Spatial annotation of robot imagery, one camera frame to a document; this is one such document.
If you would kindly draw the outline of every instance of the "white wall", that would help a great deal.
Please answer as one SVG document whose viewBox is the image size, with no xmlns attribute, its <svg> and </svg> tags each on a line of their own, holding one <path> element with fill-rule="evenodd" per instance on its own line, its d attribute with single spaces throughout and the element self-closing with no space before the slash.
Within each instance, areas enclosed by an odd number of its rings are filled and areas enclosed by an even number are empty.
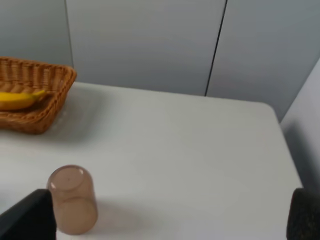
<svg viewBox="0 0 320 240">
<path fill-rule="evenodd" d="M 204 95 L 225 0 L 66 0 L 77 80 Z"/>
<path fill-rule="evenodd" d="M 281 127 L 300 176 L 307 187 L 319 190 L 320 60 L 286 113 Z"/>
<path fill-rule="evenodd" d="M 320 57 L 319 0 L 228 0 L 207 95 L 282 120 Z"/>
<path fill-rule="evenodd" d="M 0 0 L 0 56 L 72 64 L 64 0 Z"/>
</svg>

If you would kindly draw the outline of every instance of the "black object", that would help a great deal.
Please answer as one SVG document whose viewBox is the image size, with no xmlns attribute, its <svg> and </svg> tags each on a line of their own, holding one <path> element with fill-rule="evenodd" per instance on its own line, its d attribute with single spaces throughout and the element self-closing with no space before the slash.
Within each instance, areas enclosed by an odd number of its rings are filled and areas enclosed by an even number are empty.
<svg viewBox="0 0 320 240">
<path fill-rule="evenodd" d="M 38 189 L 0 215 L 0 240 L 56 240 L 51 193 Z"/>
<path fill-rule="evenodd" d="M 288 240 L 320 240 L 320 195 L 297 188 L 292 195 L 288 223 Z"/>
</svg>

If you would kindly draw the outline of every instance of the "translucent brown cup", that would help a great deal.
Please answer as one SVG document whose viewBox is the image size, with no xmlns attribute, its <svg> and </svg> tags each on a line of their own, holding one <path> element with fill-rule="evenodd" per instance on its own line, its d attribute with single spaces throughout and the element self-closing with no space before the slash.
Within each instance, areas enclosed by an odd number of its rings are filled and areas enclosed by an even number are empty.
<svg viewBox="0 0 320 240">
<path fill-rule="evenodd" d="M 81 166 L 66 165 L 48 179 L 53 211 L 58 229 L 69 235 L 80 235 L 92 229 L 98 219 L 94 184 L 89 172 Z"/>
</svg>

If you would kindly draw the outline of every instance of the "banana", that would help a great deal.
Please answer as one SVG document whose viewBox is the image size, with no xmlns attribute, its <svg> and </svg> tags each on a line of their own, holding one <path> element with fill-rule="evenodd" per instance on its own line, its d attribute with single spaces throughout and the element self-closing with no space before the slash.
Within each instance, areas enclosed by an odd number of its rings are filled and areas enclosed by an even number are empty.
<svg viewBox="0 0 320 240">
<path fill-rule="evenodd" d="M 44 90 L 36 93 L 0 92 L 0 111 L 19 110 L 31 107 L 45 95 L 46 91 Z"/>
</svg>

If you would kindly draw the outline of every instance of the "white table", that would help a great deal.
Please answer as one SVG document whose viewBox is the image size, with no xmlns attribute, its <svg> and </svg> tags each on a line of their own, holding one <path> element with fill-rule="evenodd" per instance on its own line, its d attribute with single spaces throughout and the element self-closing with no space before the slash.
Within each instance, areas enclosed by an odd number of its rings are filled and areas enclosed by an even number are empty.
<svg viewBox="0 0 320 240">
<path fill-rule="evenodd" d="M 1 131 L 0 211 L 67 164 L 99 220 L 58 240 L 284 240 L 301 183 L 262 103 L 75 83 L 44 135 Z"/>
</svg>

